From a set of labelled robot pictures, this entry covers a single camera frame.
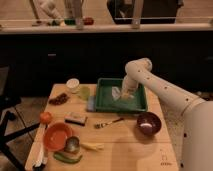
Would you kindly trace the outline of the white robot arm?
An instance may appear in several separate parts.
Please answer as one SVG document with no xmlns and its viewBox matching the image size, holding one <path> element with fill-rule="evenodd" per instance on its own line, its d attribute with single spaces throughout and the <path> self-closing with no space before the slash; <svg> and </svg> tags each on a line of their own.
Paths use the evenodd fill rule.
<svg viewBox="0 0 213 171">
<path fill-rule="evenodd" d="M 151 73 L 148 58 L 129 61 L 122 92 L 133 93 L 142 84 L 184 117 L 180 171 L 213 171 L 213 101 L 188 92 Z"/>
</svg>

